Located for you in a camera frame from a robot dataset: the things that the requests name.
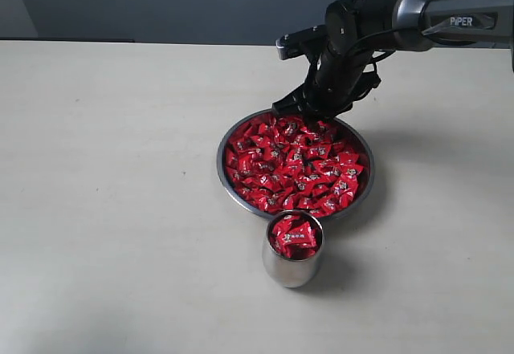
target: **pile of candy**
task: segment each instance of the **pile of candy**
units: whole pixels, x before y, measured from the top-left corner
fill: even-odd
[[[301,260],[313,256],[320,249],[319,232],[307,218],[285,215],[273,226],[269,239],[279,254]]]
[[[340,211],[354,199],[363,167],[338,126],[254,117],[228,140],[226,175],[242,199],[270,214],[305,210],[322,218]]]

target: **piper logo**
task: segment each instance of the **piper logo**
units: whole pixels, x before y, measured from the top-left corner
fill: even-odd
[[[450,17],[452,26],[473,26],[473,17]]]

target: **white table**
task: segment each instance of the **white table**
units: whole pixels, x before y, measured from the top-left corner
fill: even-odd
[[[271,47],[0,43],[0,352],[512,352],[510,53],[381,63],[344,115],[373,192],[289,291],[215,153],[306,68]]]

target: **robotic arm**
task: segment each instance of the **robotic arm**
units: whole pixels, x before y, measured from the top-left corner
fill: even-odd
[[[436,43],[509,43],[514,0],[339,0],[325,24],[277,40],[280,59],[305,55],[303,84],[272,105],[277,116],[332,118],[352,108],[381,80],[377,63],[395,51],[428,51]],[[372,71],[366,67],[373,66]]]

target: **stainless steel cup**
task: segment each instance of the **stainless steel cup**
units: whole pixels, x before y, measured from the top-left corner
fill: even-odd
[[[301,215],[320,230],[320,249],[309,258],[293,260],[286,258],[275,251],[270,243],[269,235],[273,226],[286,215]],[[277,214],[267,225],[263,244],[263,263],[267,273],[284,287],[294,288],[303,286],[311,280],[320,268],[324,249],[324,233],[320,222],[311,214],[299,210],[284,211]]]

